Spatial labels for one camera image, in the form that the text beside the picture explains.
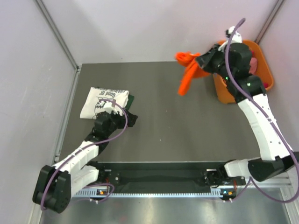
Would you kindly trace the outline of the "orange t-shirt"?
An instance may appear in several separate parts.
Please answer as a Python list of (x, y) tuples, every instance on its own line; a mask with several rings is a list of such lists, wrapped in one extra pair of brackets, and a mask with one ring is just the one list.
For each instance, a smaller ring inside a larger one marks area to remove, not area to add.
[(209, 72), (205, 72), (199, 67), (196, 61), (196, 58), (199, 56), (200, 53), (192, 54), (191, 52), (177, 52), (175, 54), (175, 59), (178, 64), (185, 68), (178, 89), (178, 95), (184, 96), (188, 92), (193, 79), (203, 78), (210, 75)]

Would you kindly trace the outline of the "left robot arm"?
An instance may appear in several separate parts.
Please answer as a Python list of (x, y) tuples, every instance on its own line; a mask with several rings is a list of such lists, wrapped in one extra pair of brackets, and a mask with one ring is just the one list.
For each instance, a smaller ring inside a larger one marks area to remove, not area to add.
[(71, 198), (88, 184), (103, 184), (105, 172), (89, 165), (89, 162), (113, 140), (111, 135), (114, 131), (133, 127), (137, 119), (137, 115), (126, 109), (123, 114), (98, 114), (91, 132), (77, 149), (60, 162), (41, 168), (32, 196), (33, 203), (40, 205), (42, 210), (62, 213)]

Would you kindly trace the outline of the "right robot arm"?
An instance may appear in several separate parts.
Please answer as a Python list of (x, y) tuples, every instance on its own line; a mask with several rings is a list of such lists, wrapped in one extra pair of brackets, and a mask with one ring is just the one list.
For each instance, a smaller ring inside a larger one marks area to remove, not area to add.
[(262, 182), (295, 166), (287, 148), (272, 124), (276, 120), (271, 112), (266, 89), (261, 79), (250, 73), (252, 53), (244, 43), (232, 43), (228, 55), (215, 44), (207, 53), (195, 60), (208, 73), (224, 79), (228, 92), (245, 114), (257, 140), (260, 157), (228, 161), (218, 173), (222, 184), (230, 184), (235, 177), (253, 177)]

